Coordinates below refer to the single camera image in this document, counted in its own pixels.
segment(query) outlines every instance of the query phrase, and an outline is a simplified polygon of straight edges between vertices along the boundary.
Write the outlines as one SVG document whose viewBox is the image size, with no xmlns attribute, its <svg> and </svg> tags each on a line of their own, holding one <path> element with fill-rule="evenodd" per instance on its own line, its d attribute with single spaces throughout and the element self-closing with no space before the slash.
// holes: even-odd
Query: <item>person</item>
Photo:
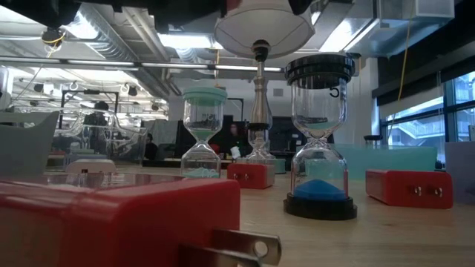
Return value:
<svg viewBox="0 0 475 267">
<path fill-rule="evenodd" d="M 230 125 L 229 132 L 231 133 L 231 137 L 229 138 L 229 149 L 227 153 L 231 153 L 231 148 L 238 147 L 241 156 L 243 156 L 246 148 L 246 137 L 240 133 L 238 125 L 235 123 Z"/>
<path fill-rule="evenodd" d="M 154 137 L 151 133 L 147 133 L 147 139 L 145 140 L 145 158 L 148 160 L 155 160 L 155 156 L 157 155 L 158 147 L 152 141 Z"/>
<path fill-rule="evenodd" d="M 109 105 L 104 101 L 99 101 L 94 105 L 94 109 L 100 111 L 108 111 Z M 101 128 L 94 127 L 94 126 L 107 126 L 108 122 L 105 119 L 104 113 L 100 111 L 94 111 L 91 114 L 88 114 L 84 118 L 84 125 L 85 126 L 92 126 L 89 127 L 85 131 L 85 136 L 89 139 L 89 148 L 94 149 L 94 153 L 96 154 L 105 154 L 106 153 L 106 142 L 103 140 L 101 135 Z"/>
<path fill-rule="evenodd" d="M 99 101 L 94 105 L 94 109 L 100 111 L 108 111 L 109 105 L 104 101 Z M 84 118 L 84 124 L 93 126 L 106 126 L 107 121 L 105 120 L 103 112 L 96 111 L 92 114 L 86 115 L 86 117 Z"/>
</svg>

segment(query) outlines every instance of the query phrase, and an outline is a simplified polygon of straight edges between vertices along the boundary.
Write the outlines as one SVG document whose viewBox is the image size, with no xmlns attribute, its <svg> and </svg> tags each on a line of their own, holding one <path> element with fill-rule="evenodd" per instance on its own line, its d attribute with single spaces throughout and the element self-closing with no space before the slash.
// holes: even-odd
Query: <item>chair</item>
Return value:
<svg viewBox="0 0 475 267">
<path fill-rule="evenodd" d="M 0 125 L 0 179 L 43 175 L 59 112 L 0 112 L 0 123 L 32 122 L 33 127 Z"/>
</svg>

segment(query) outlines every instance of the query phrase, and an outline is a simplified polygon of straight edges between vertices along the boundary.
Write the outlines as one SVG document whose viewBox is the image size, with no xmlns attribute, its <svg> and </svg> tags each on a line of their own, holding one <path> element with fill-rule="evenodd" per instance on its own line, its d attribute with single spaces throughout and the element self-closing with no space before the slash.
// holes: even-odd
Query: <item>black hourglass cap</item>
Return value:
<svg viewBox="0 0 475 267">
<path fill-rule="evenodd" d="M 349 82 L 355 73 L 355 62 L 345 53 L 319 53 L 296 59 L 285 68 L 287 84 L 302 79 L 299 87 L 326 89 L 340 85 L 340 79 Z"/>
</svg>

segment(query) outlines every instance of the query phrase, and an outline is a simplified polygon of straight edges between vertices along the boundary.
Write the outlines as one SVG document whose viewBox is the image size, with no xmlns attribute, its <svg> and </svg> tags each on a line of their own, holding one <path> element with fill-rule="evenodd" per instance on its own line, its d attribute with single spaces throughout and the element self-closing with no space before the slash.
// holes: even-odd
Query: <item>blue sand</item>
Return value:
<svg viewBox="0 0 475 267">
<path fill-rule="evenodd" d="M 294 197 L 306 200 L 345 200 L 347 198 L 344 190 L 320 179 L 314 179 L 296 186 Z"/>
</svg>

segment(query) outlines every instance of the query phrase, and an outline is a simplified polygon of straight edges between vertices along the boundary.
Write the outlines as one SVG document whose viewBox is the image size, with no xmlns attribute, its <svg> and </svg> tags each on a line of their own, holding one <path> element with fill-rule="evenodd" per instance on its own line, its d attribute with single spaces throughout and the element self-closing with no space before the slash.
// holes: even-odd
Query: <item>fluorescent light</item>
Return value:
<svg viewBox="0 0 475 267">
<path fill-rule="evenodd" d="M 360 42 L 363 37 L 365 37 L 377 24 L 379 24 L 379 19 L 375 19 L 370 26 L 366 27 L 360 34 L 357 35 L 354 40 L 351 41 L 343 50 L 346 52 L 350 50 L 353 46 L 355 46 L 358 42 Z"/>
<path fill-rule="evenodd" d="M 220 43 L 218 43 L 218 42 L 214 42 L 213 48 L 216 48 L 216 49 L 223 49 L 223 46 L 222 46 Z"/>
<path fill-rule="evenodd" d="M 123 71 L 138 71 L 138 67 L 109 67 L 105 66 L 104 70 L 123 70 Z"/>
<path fill-rule="evenodd" d="M 216 65 L 217 70 L 249 70 L 249 71 L 257 71 L 258 67 L 253 66 L 235 66 L 235 65 Z M 281 72 L 282 69 L 279 67 L 265 67 L 265 71 L 269 72 Z"/>
<path fill-rule="evenodd" d="M 88 20 L 78 12 L 74 21 L 65 25 L 66 30 L 80 39 L 95 39 L 99 32 L 88 22 Z"/>
<path fill-rule="evenodd" d="M 0 62 L 60 63 L 59 59 L 20 58 L 14 56 L 0 56 Z"/>
<path fill-rule="evenodd" d="M 78 65 L 105 65 L 105 66 L 134 66 L 133 62 L 110 62 L 106 60 L 76 60 L 69 59 L 69 63 Z"/>
<path fill-rule="evenodd" d="M 315 23 L 317 22 L 318 17 L 320 16 L 320 14 L 321 14 L 320 11 L 317 11 L 317 12 L 312 14 L 312 17 L 310 18 L 311 21 L 312 21 L 312 25 L 315 25 Z"/>
<path fill-rule="evenodd" d="M 268 72 L 282 72 L 281 67 L 264 67 L 264 70 Z"/>
<path fill-rule="evenodd" d="M 79 96 L 73 96 L 72 93 L 66 93 L 65 96 L 67 97 L 73 97 L 75 100 L 79 100 L 79 101 L 82 101 L 83 99 Z"/>
<path fill-rule="evenodd" d="M 232 66 L 232 65 L 216 65 L 217 70 L 258 70 L 253 66 Z"/>
<path fill-rule="evenodd" d="M 351 24 L 344 19 L 320 47 L 320 52 L 340 52 L 351 42 Z"/>
<path fill-rule="evenodd" d="M 207 69 L 208 65 L 202 64 L 180 64 L 180 63 L 142 63 L 143 67 L 174 67 L 186 69 Z"/>
<path fill-rule="evenodd" d="M 137 101 L 119 101 L 118 104 L 121 104 L 121 105 L 140 105 L 139 102 Z"/>
<path fill-rule="evenodd" d="M 94 108 L 94 104 L 91 102 L 80 102 L 81 105 L 84 105 L 88 108 Z"/>
<path fill-rule="evenodd" d="M 211 41 L 207 35 L 158 34 L 164 46 L 173 48 L 210 48 Z"/>
</svg>

